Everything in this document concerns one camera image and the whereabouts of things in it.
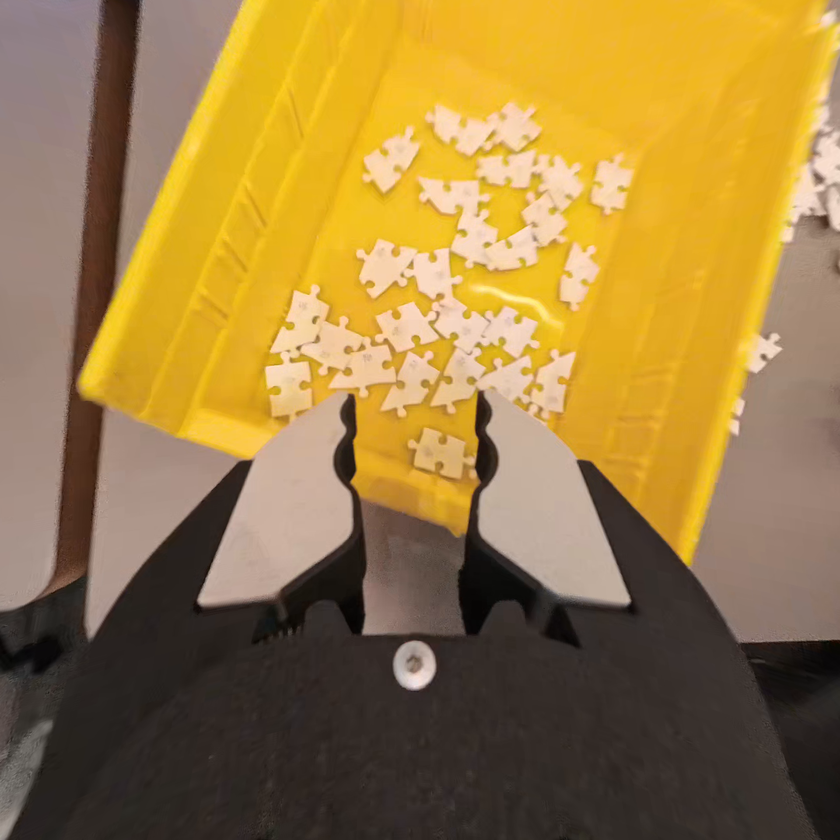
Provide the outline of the group of puzzle pieces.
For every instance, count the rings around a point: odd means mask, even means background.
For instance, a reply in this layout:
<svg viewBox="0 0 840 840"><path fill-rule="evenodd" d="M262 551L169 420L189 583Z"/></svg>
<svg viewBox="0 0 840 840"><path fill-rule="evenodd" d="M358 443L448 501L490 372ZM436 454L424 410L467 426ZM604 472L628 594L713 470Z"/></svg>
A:
<svg viewBox="0 0 840 840"><path fill-rule="evenodd" d="M839 207L839 131L832 117L828 95L816 106L815 127L807 161L801 167L794 184L790 211L784 220L780 242L784 248L793 243L797 225L807 218L822 218L838 233ZM777 332L757 333L751 345L746 370L756 375L782 352L781 336ZM741 418L746 402L742 396L731 409L729 432L740 435Z"/></svg>

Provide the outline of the yellow box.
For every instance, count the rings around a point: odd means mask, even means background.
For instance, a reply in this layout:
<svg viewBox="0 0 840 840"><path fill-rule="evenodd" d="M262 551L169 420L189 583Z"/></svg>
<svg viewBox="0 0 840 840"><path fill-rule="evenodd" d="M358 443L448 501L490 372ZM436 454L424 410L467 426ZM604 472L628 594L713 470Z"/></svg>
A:
<svg viewBox="0 0 840 840"><path fill-rule="evenodd" d="M697 545L760 330L816 107L828 2L243 2L78 381L89 401L252 456L292 292L375 335L358 250L446 247L417 177L470 159L424 122L534 107L540 154L580 163L568 242L458 272L468 310L576 352L549 423L681 558Z"/></svg>

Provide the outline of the batch of white puzzle pieces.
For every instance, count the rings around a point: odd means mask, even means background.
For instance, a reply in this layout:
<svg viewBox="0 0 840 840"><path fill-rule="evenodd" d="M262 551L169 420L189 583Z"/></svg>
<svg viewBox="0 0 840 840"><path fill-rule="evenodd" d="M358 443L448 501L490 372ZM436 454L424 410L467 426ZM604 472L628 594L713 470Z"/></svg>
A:
<svg viewBox="0 0 840 840"><path fill-rule="evenodd" d="M261 389L274 424L350 392L377 448L461 480L476 395L569 436L584 317L634 161L562 110L436 103L364 158L337 255L289 294Z"/></svg>

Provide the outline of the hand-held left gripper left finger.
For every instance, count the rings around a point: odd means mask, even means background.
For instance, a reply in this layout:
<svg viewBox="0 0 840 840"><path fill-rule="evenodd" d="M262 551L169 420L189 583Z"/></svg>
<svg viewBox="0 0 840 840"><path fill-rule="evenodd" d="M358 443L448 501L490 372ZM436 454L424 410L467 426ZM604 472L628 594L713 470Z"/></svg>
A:
<svg viewBox="0 0 840 840"><path fill-rule="evenodd" d="M331 602L364 628L364 529L356 472L356 401L339 392L274 436L248 462L196 600L201 612L271 605L284 629Z"/></svg>

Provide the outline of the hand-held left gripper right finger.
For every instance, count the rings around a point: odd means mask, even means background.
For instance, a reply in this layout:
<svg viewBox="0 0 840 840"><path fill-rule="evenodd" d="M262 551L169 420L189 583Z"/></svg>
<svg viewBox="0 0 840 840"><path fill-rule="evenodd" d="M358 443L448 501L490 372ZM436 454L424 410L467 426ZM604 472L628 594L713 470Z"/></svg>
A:
<svg viewBox="0 0 840 840"><path fill-rule="evenodd" d="M498 604L544 636L573 636L571 607L627 612L631 595L570 447L498 392L476 404L478 487L458 603L478 635Z"/></svg>

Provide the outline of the dark brown wooden bar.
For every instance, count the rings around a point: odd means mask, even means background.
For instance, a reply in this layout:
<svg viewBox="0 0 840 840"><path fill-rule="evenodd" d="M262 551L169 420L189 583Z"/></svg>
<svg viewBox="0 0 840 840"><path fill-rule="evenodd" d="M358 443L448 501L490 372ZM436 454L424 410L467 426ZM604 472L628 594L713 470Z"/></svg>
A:
<svg viewBox="0 0 840 840"><path fill-rule="evenodd" d="M79 395L77 380L117 279L125 165L140 35L140 1L98 3L98 42L88 126L74 343L67 391L56 565L46 593L88 569L98 486L102 408Z"/></svg>

